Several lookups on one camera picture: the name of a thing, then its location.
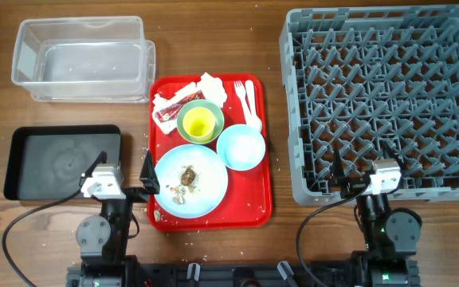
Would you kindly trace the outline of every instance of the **red wrapper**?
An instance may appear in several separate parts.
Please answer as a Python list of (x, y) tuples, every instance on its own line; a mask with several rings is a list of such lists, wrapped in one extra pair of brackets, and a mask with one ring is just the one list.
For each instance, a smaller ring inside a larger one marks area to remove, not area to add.
[(177, 103), (172, 104), (167, 108), (163, 108), (157, 111), (155, 114), (161, 123), (166, 122), (168, 120), (174, 120), (177, 116), (179, 116), (179, 112), (182, 107), (192, 100), (201, 99), (203, 96), (201, 91), (191, 93), (189, 96), (184, 97), (183, 99), (179, 100)]

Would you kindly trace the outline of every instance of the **red tray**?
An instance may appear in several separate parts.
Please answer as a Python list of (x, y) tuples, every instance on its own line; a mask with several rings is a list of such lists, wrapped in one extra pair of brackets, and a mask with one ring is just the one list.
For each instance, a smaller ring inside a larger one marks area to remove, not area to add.
[[(244, 124), (244, 112), (240, 100), (235, 94), (233, 83), (235, 81), (251, 80), (256, 89), (256, 110), (257, 115), (263, 122), (261, 134), (267, 141), (267, 124), (265, 121), (265, 101), (263, 96), (263, 86), (261, 82), (251, 74), (224, 74), (213, 75), (222, 80), (224, 89), (228, 94), (228, 100), (224, 103), (222, 112), (225, 117), (225, 127), (234, 124)], [(200, 76), (178, 76), (163, 77), (157, 80), (150, 90), (150, 95), (162, 92), (167, 99), (171, 98), (176, 91), (183, 88), (190, 82), (198, 82)], [(151, 151), (155, 164), (159, 159), (173, 147), (189, 144), (177, 130), (169, 135), (164, 135), (155, 125), (151, 118), (153, 103), (150, 101), (150, 129), (148, 147)], [(215, 151), (217, 140), (208, 144), (207, 147)], [(148, 203), (147, 216), (153, 225), (161, 231), (188, 231), (188, 230), (209, 230), (222, 228), (243, 228), (256, 227), (267, 222), (272, 215), (272, 188), (270, 186), (270, 164), (269, 151), (265, 152), (265, 157), (261, 163), (250, 171), (228, 171), (228, 189), (222, 202), (209, 214), (200, 218), (184, 219), (177, 218), (168, 214), (156, 201), (155, 197), (150, 197)], [(155, 221), (153, 212), (159, 210), (162, 219)]]

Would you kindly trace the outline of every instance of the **clear plastic container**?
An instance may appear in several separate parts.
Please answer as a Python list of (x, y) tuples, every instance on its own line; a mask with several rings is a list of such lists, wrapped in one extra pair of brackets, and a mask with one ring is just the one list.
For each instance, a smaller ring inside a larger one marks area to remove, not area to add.
[(148, 102), (155, 46), (139, 17), (22, 22), (12, 81), (37, 101)]

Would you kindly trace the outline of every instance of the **light blue bowl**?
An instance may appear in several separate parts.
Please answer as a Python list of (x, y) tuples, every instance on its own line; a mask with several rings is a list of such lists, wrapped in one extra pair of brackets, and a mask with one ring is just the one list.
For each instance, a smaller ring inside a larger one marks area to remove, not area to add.
[(235, 124), (219, 136), (217, 153), (228, 168), (248, 171), (263, 160), (265, 140), (254, 128), (246, 124)]

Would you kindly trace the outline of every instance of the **white plate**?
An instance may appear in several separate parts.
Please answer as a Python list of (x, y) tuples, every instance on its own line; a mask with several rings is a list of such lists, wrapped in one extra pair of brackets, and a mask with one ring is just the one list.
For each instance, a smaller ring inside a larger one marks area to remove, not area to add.
[[(197, 184), (194, 192), (186, 192), (185, 203), (173, 202), (171, 191), (181, 183), (186, 167), (192, 166)], [(157, 163), (160, 193), (157, 203), (168, 213), (179, 218), (198, 218), (210, 213), (221, 203), (228, 188), (228, 171), (219, 156), (202, 145), (185, 144), (168, 151)]]

